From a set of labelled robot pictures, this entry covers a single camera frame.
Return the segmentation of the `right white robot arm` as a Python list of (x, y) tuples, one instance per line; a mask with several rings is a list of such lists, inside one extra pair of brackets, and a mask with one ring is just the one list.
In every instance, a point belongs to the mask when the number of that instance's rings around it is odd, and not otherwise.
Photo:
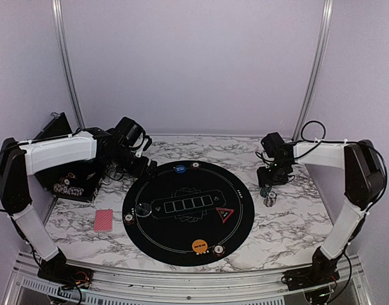
[(257, 169), (261, 188), (287, 184), (296, 164), (338, 168), (345, 173), (345, 203), (328, 237), (313, 255), (314, 265), (306, 270), (306, 279), (318, 285), (331, 273), (328, 262), (340, 258), (371, 207), (383, 196), (388, 178), (385, 162), (370, 140), (286, 142), (274, 132), (267, 134), (261, 145), (263, 152), (258, 157), (264, 166)]

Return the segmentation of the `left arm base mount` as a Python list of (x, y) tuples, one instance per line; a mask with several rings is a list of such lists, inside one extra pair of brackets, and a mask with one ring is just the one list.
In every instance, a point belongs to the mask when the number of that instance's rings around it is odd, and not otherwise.
[(88, 268), (82, 268), (73, 265), (66, 265), (61, 271), (38, 270), (38, 277), (44, 280), (60, 283), (64, 289), (70, 288), (88, 288), (91, 283), (93, 271)]

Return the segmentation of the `green poker chip stack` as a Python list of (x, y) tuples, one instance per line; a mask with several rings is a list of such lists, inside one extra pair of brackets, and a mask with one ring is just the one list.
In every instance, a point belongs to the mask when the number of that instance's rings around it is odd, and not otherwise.
[(266, 198), (267, 195), (271, 192), (271, 188), (270, 187), (262, 187), (260, 189), (260, 195), (263, 197), (263, 198)]

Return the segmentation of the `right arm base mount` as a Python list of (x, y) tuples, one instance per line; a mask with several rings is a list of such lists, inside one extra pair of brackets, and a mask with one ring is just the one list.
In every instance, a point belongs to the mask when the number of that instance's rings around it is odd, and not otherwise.
[(294, 291), (336, 282), (339, 279), (340, 275), (336, 269), (319, 272), (315, 271), (312, 266), (308, 266), (285, 271), (281, 282), (287, 286), (289, 291)]

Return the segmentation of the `red chip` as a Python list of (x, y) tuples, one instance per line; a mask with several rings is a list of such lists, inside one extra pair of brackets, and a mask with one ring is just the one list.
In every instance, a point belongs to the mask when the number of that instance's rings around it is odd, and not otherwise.
[(193, 162), (193, 163), (191, 164), (191, 168), (192, 168), (193, 170), (198, 170), (198, 169), (200, 168), (199, 162)]
[(130, 213), (124, 215), (123, 216), (123, 222), (124, 222), (124, 224), (126, 224), (128, 226), (134, 224), (135, 223), (134, 215), (130, 214)]
[(216, 245), (213, 247), (212, 249), (212, 253), (216, 256), (216, 257), (222, 257), (225, 253), (225, 248), (223, 245)]

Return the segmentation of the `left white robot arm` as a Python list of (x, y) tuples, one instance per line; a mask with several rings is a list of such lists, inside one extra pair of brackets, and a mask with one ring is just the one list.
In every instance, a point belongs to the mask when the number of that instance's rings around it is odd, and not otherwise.
[(143, 131), (87, 128), (76, 134), (17, 142), (8, 138), (0, 150), (0, 212), (9, 215), (25, 240), (59, 283), (71, 278), (71, 268), (32, 206), (28, 178), (40, 171), (76, 161), (97, 159), (115, 163), (132, 177), (150, 177), (157, 162), (143, 156), (152, 140)]

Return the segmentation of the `red black triangle all-in marker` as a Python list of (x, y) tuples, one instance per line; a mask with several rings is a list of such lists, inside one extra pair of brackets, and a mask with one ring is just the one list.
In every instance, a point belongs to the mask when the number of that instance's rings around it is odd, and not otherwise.
[(216, 211), (218, 212), (223, 224), (225, 224), (226, 221), (235, 212), (233, 209), (230, 209), (230, 208), (216, 208)]

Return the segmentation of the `blue small blind button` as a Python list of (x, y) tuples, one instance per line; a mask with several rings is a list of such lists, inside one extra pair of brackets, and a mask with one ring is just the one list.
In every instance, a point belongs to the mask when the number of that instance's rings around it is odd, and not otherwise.
[(174, 166), (174, 170), (176, 173), (181, 174), (181, 173), (185, 173), (187, 168), (184, 165), (176, 165)]

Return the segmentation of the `orange big blind button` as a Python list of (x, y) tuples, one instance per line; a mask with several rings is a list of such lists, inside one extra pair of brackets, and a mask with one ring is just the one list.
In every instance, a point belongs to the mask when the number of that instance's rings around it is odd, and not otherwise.
[(205, 240), (197, 239), (192, 242), (192, 249), (196, 255), (205, 254), (208, 252), (208, 244)]

